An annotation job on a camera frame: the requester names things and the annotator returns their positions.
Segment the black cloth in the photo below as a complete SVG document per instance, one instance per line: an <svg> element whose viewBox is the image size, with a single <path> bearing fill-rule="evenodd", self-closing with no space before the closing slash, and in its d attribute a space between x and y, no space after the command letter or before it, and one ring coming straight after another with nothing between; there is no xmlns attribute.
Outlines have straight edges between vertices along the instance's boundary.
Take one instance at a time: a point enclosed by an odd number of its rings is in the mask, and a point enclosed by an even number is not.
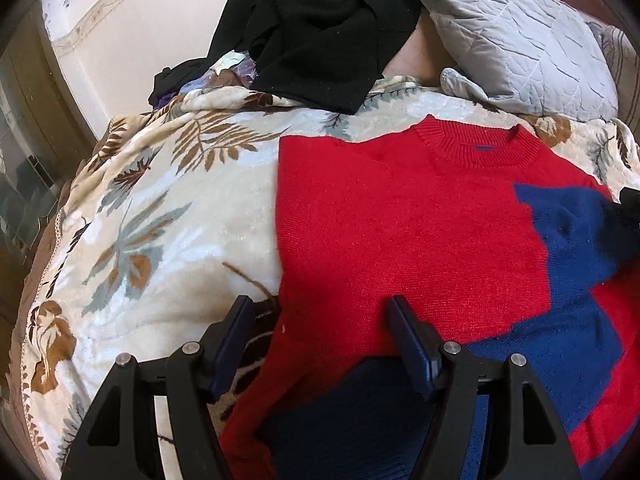
<svg viewBox="0 0 640 480"><path fill-rule="evenodd" d="M247 50L251 89L354 114L414 31L420 0L228 0L206 58L156 75L149 104Z"/></svg>

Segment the blue patch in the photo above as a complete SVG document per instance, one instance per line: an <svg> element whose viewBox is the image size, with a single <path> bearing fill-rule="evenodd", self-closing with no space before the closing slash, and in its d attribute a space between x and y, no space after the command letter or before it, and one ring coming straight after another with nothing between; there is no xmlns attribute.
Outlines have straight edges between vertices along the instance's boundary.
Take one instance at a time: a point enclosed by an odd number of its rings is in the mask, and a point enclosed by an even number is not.
<svg viewBox="0 0 640 480"><path fill-rule="evenodd" d="M467 347L477 356L500 361L514 352L524 354L567 433L591 413L622 357L618 334L590 293Z"/></svg>
<svg viewBox="0 0 640 480"><path fill-rule="evenodd" d="M600 480L600 478L604 476L604 473L607 472L611 464L613 464L613 461L620 454L620 451L622 451L622 448L625 447L625 444L631 438L637 423L638 420L636 420L636 422L631 425L631 428L629 428L629 430L620 437L619 441L607 449L603 454L593 460L589 460L580 468L582 480Z"/></svg>
<svg viewBox="0 0 640 480"><path fill-rule="evenodd" d="M622 355L609 319L588 293L467 347L498 360L514 352L526 355L567 433L594 408ZM259 434L280 480L405 480L431 409L412 388L399 358L370 358L323 396L271 415ZM487 409L487 398L478 397L462 480L478 476Z"/></svg>
<svg viewBox="0 0 640 480"><path fill-rule="evenodd" d="M640 230L625 226L615 204L596 190L513 187L532 209L533 227L546 245L552 308L580 298L640 253Z"/></svg>

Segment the white wall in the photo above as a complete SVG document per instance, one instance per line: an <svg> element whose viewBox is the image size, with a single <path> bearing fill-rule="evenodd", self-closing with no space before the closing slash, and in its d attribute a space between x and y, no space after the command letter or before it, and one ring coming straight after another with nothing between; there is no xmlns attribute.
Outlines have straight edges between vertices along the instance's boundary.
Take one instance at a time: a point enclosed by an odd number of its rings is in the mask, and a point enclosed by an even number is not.
<svg viewBox="0 0 640 480"><path fill-rule="evenodd" d="M209 49L226 0L42 0L60 69L96 137L150 109L154 75Z"/></svg>

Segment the bed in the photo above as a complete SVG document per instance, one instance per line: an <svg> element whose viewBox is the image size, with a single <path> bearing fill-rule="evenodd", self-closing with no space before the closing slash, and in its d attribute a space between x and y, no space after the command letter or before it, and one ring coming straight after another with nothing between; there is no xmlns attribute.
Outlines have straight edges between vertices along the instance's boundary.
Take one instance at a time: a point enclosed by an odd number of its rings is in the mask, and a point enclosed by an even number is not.
<svg viewBox="0 0 640 480"><path fill-rule="evenodd" d="M227 87L178 95L153 113L111 121L48 226L20 304L11 350L16 442L46 478L123 351L139 360L200 338L238 294L262 302L229 394L211 410L221 431L257 374L277 317L282 270L274 235L278 140L361 142L427 114L484 126L516 123L606 184L640 189L640 160L619 120L517 116L444 95L407 76L379 80L354 116ZM180 478L166 406L157 404L168 478Z"/></svg>

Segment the pillow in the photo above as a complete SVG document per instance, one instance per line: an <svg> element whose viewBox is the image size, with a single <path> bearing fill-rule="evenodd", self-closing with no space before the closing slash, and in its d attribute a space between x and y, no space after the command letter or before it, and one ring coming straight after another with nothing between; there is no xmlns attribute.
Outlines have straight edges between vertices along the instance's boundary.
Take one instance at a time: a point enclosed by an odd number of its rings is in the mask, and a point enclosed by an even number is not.
<svg viewBox="0 0 640 480"><path fill-rule="evenodd" d="M443 90L504 111L610 120L618 96L582 18L558 0L422 0L466 77L443 74Z"/></svg>
<svg viewBox="0 0 640 480"><path fill-rule="evenodd" d="M602 49L618 89L618 118L640 142L640 59L625 33L613 25L590 22L589 28Z"/></svg>

